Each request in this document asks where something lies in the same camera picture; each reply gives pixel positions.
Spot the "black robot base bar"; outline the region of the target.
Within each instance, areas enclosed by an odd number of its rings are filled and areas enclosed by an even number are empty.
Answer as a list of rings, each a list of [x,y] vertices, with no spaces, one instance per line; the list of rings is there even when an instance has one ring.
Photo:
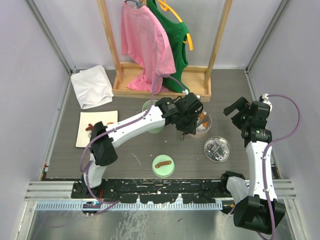
[[[106,202],[123,204],[174,203],[182,197],[183,204],[215,203],[217,198],[230,198],[225,182],[216,179],[103,179],[91,190]]]

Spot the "white cloth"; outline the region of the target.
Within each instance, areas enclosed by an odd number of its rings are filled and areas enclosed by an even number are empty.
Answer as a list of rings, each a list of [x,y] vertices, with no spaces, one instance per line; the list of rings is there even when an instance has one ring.
[[[102,65],[80,70],[70,79],[82,110],[96,108],[113,101],[113,88]]]

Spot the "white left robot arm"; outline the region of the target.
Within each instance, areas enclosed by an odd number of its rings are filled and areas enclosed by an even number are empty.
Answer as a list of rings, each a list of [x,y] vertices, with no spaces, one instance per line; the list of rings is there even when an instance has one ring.
[[[107,166],[118,159],[116,148],[126,141],[167,125],[175,125],[178,131],[194,135],[203,108],[200,96],[190,92],[175,99],[163,97],[142,113],[120,122],[109,125],[97,122],[84,149],[90,152],[90,160],[86,167],[80,168],[84,182],[82,192],[88,198],[99,195],[103,174]]]

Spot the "white square plate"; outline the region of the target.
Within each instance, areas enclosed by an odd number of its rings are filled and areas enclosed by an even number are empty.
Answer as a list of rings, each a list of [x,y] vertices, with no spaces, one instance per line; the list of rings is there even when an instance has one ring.
[[[113,124],[118,121],[118,111],[81,112],[75,141],[76,148],[85,148],[90,142],[92,131],[86,131],[88,124],[93,126],[102,121],[103,125]]]

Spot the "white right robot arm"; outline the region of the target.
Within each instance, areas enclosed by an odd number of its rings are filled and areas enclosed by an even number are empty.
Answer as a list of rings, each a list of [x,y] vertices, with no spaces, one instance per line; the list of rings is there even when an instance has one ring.
[[[286,207],[278,201],[273,184],[270,145],[273,139],[266,129],[272,110],[269,95],[253,102],[240,97],[223,113],[228,116],[234,110],[239,112],[231,121],[241,130],[249,161],[249,181],[240,173],[226,171],[221,176],[219,191],[225,197],[233,197],[234,209],[230,213],[236,227],[274,236]]]

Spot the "mint green tin canister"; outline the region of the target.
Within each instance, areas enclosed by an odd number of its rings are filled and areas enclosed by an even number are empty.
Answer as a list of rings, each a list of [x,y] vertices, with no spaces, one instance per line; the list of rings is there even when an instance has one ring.
[[[152,103],[152,105],[155,105],[156,102],[157,102],[157,100],[153,100],[153,101],[148,100],[148,101],[146,101],[142,106],[142,111],[143,112],[146,111],[149,108],[151,103]],[[163,130],[163,128],[164,128],[163,126],[156,127],[156,128],[153,128],[153,129],[149,130],[148,132],[152,133],[152,134],[157,134],[157,133],[161,132]]]

